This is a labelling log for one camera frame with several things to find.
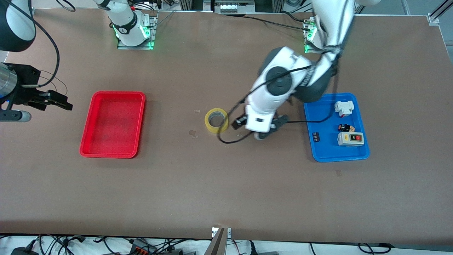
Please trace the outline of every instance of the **table surface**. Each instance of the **table surface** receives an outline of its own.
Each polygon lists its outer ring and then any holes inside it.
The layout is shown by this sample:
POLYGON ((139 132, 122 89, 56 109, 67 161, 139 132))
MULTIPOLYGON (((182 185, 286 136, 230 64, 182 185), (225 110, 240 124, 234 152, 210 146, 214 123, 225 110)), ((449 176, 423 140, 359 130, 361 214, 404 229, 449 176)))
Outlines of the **table surface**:
MULTIPOLYGON (((357 97, 371 156, 336 163, 313 160, 302 124, 233 145, 204 126, 207 111, 228 110, 251 88, 270 50, 303 52, 300 31, 175 13, 154 50, 126 51, 103 11, 37 10, 36 19, 60 49, 74 109, 22 106, 30 122, 0 124, 0 232, 209 238, 228 226, 235 239, 453 244, 453 67, 425 17, 356 18, 338 91, 357 97), (135 158, 79 154, 99 90, 145 92, 135 158)), ((7 60, 53 71, 55 53, 38 32, 7 60)), ((301 107, 279 113, 303 118, 301 107)))

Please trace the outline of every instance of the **white electrical component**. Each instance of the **white electrical component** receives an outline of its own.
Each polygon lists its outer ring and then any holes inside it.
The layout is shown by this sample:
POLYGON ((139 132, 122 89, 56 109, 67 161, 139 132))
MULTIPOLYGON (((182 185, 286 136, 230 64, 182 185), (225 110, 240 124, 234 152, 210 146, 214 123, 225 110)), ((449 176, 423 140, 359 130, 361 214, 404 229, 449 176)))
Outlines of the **white electrical component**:
POLYGON ((352 101, 338 101, 335 103, 335 112, 340 115, 340 118, 351 115, 352 110, 354 110, 354 103, 352 101))
POLYGON ((338 134, 339 146, 362 146, 365 144, 363 133, 360 132, 341 132, 338 134))

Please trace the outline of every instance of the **blue tray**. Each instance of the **blue tray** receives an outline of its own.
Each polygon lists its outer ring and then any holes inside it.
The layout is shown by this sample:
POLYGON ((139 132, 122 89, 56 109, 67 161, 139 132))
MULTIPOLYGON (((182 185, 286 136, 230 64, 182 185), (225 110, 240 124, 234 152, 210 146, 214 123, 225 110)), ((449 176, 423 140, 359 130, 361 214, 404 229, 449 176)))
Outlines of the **blue tray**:
POLYGON ((354 110, 352 114, 340 118, 338 113, 322 123, 307 123, 308 135, 312 148, 313 157, 318 162, 336 162, 367 159, 370 156, 368 139, 363 128, 362 118, 360 117, 359 105, 356 97, 351 93, 325 94, 316 102, 304 103, 305 117, 307 120, 321 120, 329 115, 333 109, 333 102, 353 101, 354 110), (365 144, 360 147, 339 146, 337 141, 338 125, 349 124, 355 127, 356 132, 362 132, 365 144), (313 133, 319 133, 319 142, 313 141, 313 133))

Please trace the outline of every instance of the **red tray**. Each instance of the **red tray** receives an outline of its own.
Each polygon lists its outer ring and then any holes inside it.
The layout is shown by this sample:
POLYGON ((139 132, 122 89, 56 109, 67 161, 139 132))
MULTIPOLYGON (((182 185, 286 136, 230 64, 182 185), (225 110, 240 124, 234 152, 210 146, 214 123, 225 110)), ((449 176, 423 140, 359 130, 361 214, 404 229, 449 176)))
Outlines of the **red tray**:
POLYGON ((80 143, 84 157, 132 158, 137 154, 145 94, 98 91, 91 99, 80 143))

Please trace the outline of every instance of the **tape roll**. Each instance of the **tape roll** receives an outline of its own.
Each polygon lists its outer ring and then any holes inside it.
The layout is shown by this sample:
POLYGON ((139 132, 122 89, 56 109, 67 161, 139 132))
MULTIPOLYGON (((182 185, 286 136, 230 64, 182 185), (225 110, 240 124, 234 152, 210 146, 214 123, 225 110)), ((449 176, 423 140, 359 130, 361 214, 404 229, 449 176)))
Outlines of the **tape roll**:
POLYGON ((217 132, 220 129, 220 133, 223 133, 228 128, 227 112, 225 112, 225 110, 220 109, 220 108, 211 109, 209 112, 206 113, 206 116, 204 116, 204 123, 209 132, 217 134, 217 132), (223 119, 223 124, 219 127, 215 127, 215 126, 211 125, 211 121, 214 117, 218 117, 218 116, 220 116, 223 119))

